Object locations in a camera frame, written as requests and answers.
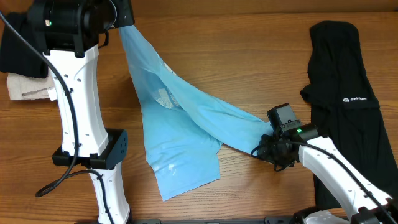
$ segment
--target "folded white cloth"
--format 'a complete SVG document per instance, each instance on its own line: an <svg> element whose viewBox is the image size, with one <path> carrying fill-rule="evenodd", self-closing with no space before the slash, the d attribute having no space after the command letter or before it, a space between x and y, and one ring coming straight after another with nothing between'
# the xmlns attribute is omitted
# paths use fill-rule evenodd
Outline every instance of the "folded white cloth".
<svg viewBox="0 0 398 224"><path fill-rule="evenodd" d="M9 73L7 87L11 100L36 100L49 98L48 90L54 88L54 82L50 75L47 78L30 78Z"/></svg>

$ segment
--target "light blue fabric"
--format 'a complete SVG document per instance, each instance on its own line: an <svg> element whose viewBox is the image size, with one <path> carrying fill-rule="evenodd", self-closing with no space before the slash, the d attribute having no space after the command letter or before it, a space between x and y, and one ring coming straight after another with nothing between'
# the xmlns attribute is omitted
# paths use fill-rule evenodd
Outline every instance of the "light blue fabric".
<svg viewBox="0 0 398 224"><path fill-rule="evenodd" d="M261 135L272 134L269 123L178 77L134 26L120 28L120 35L163 201L219 179L222 143L250 153Z"/></svg>

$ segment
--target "wooden surface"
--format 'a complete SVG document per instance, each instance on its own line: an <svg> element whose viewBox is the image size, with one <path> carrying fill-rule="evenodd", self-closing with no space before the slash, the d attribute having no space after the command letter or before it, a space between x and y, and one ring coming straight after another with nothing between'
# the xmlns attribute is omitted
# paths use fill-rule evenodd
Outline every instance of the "wooden surface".
<svg viewBox="0 0 398 224"><path fill-rule="evenodd" d="M5 12L26 11L33 0L0 0ZM131 0L136 16L200 16L275 12L379 12L398 0Z"/></svg>
<svg viewBox="0 0 398 224"><path fill-rule="evenodd" d="M352 22L359 29L365 67L397 158L398 13L138 17L137 28L197 88L264 120L267 110L289 102L307 123L310 107L299 91L309 83L308 29L325 19ZM95 219L98 208L87 176L34 197L65 171L51 160L62 141L58 106L49 100L10 101L5 75L0 86L0 223ZM116 30L110 46L100 50L98 89L105 126L129 135L123 178L135 218L262 218L314 205L309 170L299 164L276 173L271 165L226 146L218 153L221 180L162 202L146 163L140 106Z"/></svg>

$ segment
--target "black fabric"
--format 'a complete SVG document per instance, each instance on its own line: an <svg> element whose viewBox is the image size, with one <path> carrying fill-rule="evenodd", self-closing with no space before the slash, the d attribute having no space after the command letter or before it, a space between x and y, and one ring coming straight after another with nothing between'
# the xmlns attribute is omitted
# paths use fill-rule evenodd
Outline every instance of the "black fabric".
<svg viewBox="0 0 398 224"><path fill-rule="evenodd" d="M311 122L329 135L350 163L375 186L398 198L398 168L362 60L359 34L347 22L323 21L310 29L310 85L300 93L311 103ZM315 201L340 207L314 177Z"/></svg>
<svg viewBox="0 0 398 224"><path fill-rule="evenodd" d="M32 27L27 22L26 14L12 12L7 20L25 38L28 43L37 48ZM28 47L7 28L4 28L0 48L0 71L16 73L33 78L46 78L48 69Z"/></svg>

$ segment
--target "wire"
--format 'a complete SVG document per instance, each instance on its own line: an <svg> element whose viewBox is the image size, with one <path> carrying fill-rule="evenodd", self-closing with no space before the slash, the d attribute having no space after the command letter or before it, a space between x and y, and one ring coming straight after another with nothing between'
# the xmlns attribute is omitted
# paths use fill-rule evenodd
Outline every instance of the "wire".
<svg viewBox="0 0 398 224"><path fill-rule="evenodd" d="M370 192L368 189L366 189L366 187L361 183L361 181L358 180L358 178L356 178L356 176L350 171L350 169L348 167L345 166L345 164L343 164L343 162L341 162L338 158L336 158L336 156L332 153L327 152L324 149L321 149L319 147L316 147L314 145L311 144L307 144L307 143L302 143L302 142L294 142L294 141L278 141L275 142L274 145L276 144L295 144L295 145L299 145L299 146L307 146L310 147L314 150L317 150L319 152L324 153L325 155L329 156L330 158L332 158L334 161L336 161L347 173L348 175L356 182L356 184L365 192L365 194L380 208L380 210L385 214L385 216L391 221L391 223L393 224L397 224L397 222L394 220L394 218L391 216L391 214L380 204L380 202L373 196L372 192ZM264 147L267 146L267 144L262 144L256 148L260 148L260 147Z"/></svg>
<svg viewBox="0 0 398 224"><path fill-rule="evenodd" d="M102 188L102 193L103 193L103 200L104 200L104 206L105 206L105 211L108 214L109 220L111 221L111 223L113 224L113 219L111 214L109 213L109 208L108 208L108 204L106 203L106 192L105 192L105 185L104 185L104 181L102 179L102 176L95 170L83 170L83 171L79 171L79 172L75 172L70 174L70 171L73 169L73 166L76 165L77 162L77 158L78 158L78 154L79 154L79 147L80 147L80 143L79 143L79 137L78 137L78 128L77 128L77 119L76 119L76 111L75 111L75 107L73 105L73 101L72 98L70 96L70 91L68 90L67 84L65 83L65 81L63 81L63 78L61 76L61 74L58 72L58 70L54 67L54 65L47 59L45 58L39 51L37 51L33 46L30 45L30 43L28 43L25 38L23 38L23 36L21 36L11 25L10 23L7 21L7 19L4 17L4 14L2 13L2 11L0 11L0 18L1 20L4 22L4 24L6 25L6 27L12 32L14 33L19 40L22 41L22 43L28 47L29 49L31 49L31 51L33 51L33 53L36 54L36 56L38 56L40 59L42 59L44 61L44 63L46 63L46 65L51 69L51 71L54 73L55 77L58 79L58 81L60 82L62 89L65 93L65 96L67 97L67 101L69 104L69 108L70 108L70 114L72 117L72 125L73 125L73 135L75 138L75 153L73 155L73 159L72 159L72 163L69 165L67 171L65 171L65 173L61 176L61 178L59 178L58 180L53 181L50 184L47 184L45 187L41 188L39 191L36 192L35 196L36 197L42 197L48 193L50 193L52 190L54 190L56 187L58 187L62 181L64 181L65 179L69 178L69 177L73 177L75 175L78 174L85 174L85 173L92 173L97 175L99 181L101 182L101 188Z"/></svg>

